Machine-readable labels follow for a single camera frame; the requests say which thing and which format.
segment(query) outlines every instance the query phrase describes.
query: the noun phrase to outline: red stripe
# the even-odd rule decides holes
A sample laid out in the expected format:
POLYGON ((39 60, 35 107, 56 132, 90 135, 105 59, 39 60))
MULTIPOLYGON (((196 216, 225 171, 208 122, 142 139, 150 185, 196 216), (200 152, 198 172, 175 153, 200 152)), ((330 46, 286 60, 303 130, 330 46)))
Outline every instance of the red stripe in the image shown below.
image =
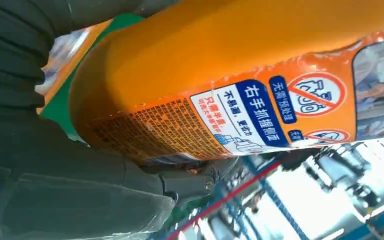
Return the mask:
POLYGON ((205 209, 204 211, 200 212, 198 215, 196 215, 191 221, 189 221, 188 223, 186 223, 185 225, 183 225, 182 227, 180 227, 179 229, 177 229, 175 232, 173 232, 173 234, 171 236, 169 236, 167 239, 168 240, 175 240, 176 237, 179 235, 179 233, 183 230, 186 230, 187 228, 189 228, 190 226, 192 226, 196 221, 198 221, 198 219, 201 219, 202 217, 205 217, 207 216, 208 214, 210 214, 212 211, 216 210, 217 208, 219 208, 222 204, 228 202, 230 199, 232 199, 234 196, 236 196, 237 194, 239 194, 242 190, 246 189, 247 187, 251 186, 253 183, 255 183, 256 181, 258 181, 260 178, 266 176, 267 174, 269 174, 272 170, 276 169, 278 166, 279 166, 279 162, 274 162, 271 166, 269 166, 267 169, 263 170, 262 172, 260 172, 258 175, 254 176, 253 178, 251 178, 249 181, 245 182, 244 184, 242 184, 240 187, 236 188, 235 190, 233 190, 232 192, 230 192, 227 196, 225 196, 224 198, 220 199, 219 201, 217 201, 216 203, 214 203, 213 205, 211 205, 209 208, 205 209))
POLYGON ((313 94, 311 93, 308 93, 306 91, 303 91, 301 89, 298 89, 296 87, 290 87, 289 88, 289 91, 293 92, 293 93, 296 93, 298 95, 301 95, 303 96, 304 98, 308 98, 310 100, 313 100, 315 101, 316 103, 319 103, 319 104, 323 104, 323 105, 326 105, 330 108, 336 108, 338 106, 337 103, 334 103, 334 102, 331 102, 331 101, 328 101, 328 100, 325 100, 323 98, 320 98, 320 97, 317 97, 317 96, 314 96, 313 94))

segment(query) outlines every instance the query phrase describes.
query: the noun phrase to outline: dark green fabric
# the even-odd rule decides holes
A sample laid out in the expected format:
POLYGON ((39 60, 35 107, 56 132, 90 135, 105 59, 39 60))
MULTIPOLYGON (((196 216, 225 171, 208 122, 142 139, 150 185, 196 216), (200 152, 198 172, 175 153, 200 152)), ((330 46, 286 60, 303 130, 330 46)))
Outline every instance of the dark green fabric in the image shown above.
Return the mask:
POLYGON ((140 2, 0 0, 0 239, 137 232, 170 212, 159 176, 67 139, 36 114, 44 100, 34 88, 55 37, 123 13, 128 1, 140 2))

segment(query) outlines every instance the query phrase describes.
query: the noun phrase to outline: blue metal frame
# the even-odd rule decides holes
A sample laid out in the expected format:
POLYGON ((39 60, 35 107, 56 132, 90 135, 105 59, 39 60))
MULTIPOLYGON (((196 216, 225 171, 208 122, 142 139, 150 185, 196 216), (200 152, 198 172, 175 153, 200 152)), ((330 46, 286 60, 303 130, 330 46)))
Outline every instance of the blue metal frame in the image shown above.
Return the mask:
MULTIPOLYGON (((380 214, 379 216, 376 216, 376 219, 373 221, 373 225, 376 228, 384 227, 384 212, 380 214)), ((371 233, 369 229, 367 228, 366 224, 361 225, 360 227, 357 227, 347 235, 342 236, 339 238, 340 240, 359 240, 362 238, 365 238, 367 236, 370 236, 371 233)))
MULTIPOLYGON (((254 165, 254 163, 250 160, 249 157, 243 158, 243 163, 249 168, 252 174, 257 175, 258 169, 254 165)), ((267 193, 267 195, 273 200, 274 204, 276 204, 277 208, 280 210, 280 212, 283 214, 283 216, 287 219, 289 224, 292 226, 292 228, 295 230, 296 234, 298 234, 299 238, 301 240, 308 240, 309 238, 306 236, 304 231, 301 229, 301 227, 298 225, 298 223, 295 221, 295 219, 292 217, 291 213, 288 211, 288 209, 283 204, 282 200, 279 198, 278 194, 275 192, 275 190, 272 188, 272 186, 266 181, 264 178, 260 178, 259 182, 261 183, 263 189, 267 193)))

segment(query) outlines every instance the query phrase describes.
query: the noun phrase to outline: barcode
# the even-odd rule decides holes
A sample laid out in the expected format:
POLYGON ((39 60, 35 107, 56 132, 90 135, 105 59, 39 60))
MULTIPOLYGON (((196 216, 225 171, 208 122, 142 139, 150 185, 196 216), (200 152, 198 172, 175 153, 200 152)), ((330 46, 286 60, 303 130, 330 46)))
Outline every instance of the barcode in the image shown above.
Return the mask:
POLYGON ((179 153, 174 155, 154 156, 147 158, 149 163, 157 164, 185 164, 198 161, 195 157, 189 153, 179 153))

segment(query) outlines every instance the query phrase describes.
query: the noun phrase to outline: white label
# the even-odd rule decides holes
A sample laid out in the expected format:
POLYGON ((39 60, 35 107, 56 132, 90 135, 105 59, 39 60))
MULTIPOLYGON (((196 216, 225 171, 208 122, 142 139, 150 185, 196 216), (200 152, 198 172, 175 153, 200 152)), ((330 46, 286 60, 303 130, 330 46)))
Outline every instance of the white label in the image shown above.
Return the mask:
POLYGON ((190 99, 205 125, 229 152, 248 155, 276 148, 266 146, 260 137, 236 85, 203 92, 190 99))

